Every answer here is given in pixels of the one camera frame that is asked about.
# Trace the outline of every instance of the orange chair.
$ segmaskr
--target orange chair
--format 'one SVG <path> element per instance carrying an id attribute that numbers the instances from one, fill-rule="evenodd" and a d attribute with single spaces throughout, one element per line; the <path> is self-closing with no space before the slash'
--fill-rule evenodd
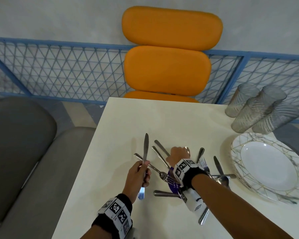
<path id="1" fill-rule="evenodd" d="M 125 98 L 198 102 L 188 96 L 209 79 L 211 63 L 201 50 L 220 39 L 223 24 L 216 15 L 136 6 L 124 12 L 122 29 L 129 41 L 144 45 L 125 56 L 125 80 L 136 90 Z"/>

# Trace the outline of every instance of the tabletop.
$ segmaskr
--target tabletop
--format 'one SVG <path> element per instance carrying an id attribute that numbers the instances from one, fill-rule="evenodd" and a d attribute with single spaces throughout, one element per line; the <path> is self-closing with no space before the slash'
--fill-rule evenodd
<path id="1" fill-rule="evenodd" d="M 213 156 L 219 159 L 225 174 L 233 173 L 229 151 L 238 133 L 231 129 L 234 119 L 225 115 L 225 108 L 226 105 L 110 97 L 52 239 L 80 238 L 108 198 L 122 192 L 128 170 L 136 162 L 133 154 L 143 154 L 146 132 L 150 147 L 147 159 L 162 171 L 167 172 L 167 168 L 151 150 L 154 140 L 159 140 L 167 150 L 187 146 L 195 160 L 203 147 L 212 174 L 218 174 Z M 299 204 L 268 201 L 238 179 L 231 179 L 230 187 L 294 239 L 299 239 Z M 152 171 L 145 199 L 137 199 L 133 204 L 131 218 L 137 238 L 231 238 L 211 213 L 200 226 L 201 211 L 190 212 L 179 198 L 154 197 L 154 190 L 170 191 L 168 184 Z"/>

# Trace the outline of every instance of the white wall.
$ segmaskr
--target white wall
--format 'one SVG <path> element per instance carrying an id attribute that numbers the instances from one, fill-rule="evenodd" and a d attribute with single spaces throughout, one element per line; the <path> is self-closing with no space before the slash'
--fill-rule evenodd
<path id="1" fill-rule="evenodd" d="M 0 0 L 0 37 L 130 44 L 121 17 L 135 5 L 218 15 L 215 49 L 299 54 L 299 0 Z"/>

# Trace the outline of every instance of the stacked plates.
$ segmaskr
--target stacked plates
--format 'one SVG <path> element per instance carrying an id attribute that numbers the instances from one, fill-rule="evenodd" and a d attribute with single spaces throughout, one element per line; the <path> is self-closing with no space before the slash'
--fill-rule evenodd
<path id="1" fill-rule="evenodd" d="M 275 138 L 244 133 L 231 144 L 233 168 L 242 183 L 270 200 L 299 202 L 299 156 Z"/>

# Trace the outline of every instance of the marble pattern plate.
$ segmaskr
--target marble pattern plate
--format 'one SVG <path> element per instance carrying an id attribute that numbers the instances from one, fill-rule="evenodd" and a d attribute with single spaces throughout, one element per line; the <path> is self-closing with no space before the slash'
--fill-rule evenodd
<path id="1" fill-rule="evenodd" d="M 295 174 L 297 175 L 295 183 L 291 188 L 280 190 L 277 190 L 277 188 L 273 189 L 267 183 L 261 183 L 259 181 L 261 179 L 256 179 L 255 177 L 257 176 L 255 175 L 254 171 L 252 171 L 251 173 L 250 171 L 248 171 L 248 169 L 243 163 L 243 160 L 246 161 L 246 158 L 242 159 L 241 152 L 244 145 L 250 142 L 261 142 L 263 144 L 268 144 L 278 149 L 288 158 L 288 160 L 291 162 L 295 169 Z M 260 194 L 261 196 L 264 196 L 273 201 L 282 201 L 290 204 L 297 204 L 299 202 L 299 156 L 282 142 L 276 140 L 275 138 L 259 133 L 244 133 L 236 137 L 235 140 L 232 142 L 231 158 L 233 168 L 237 173 L 239 179 L 251 191 L 254 191 Z"/>

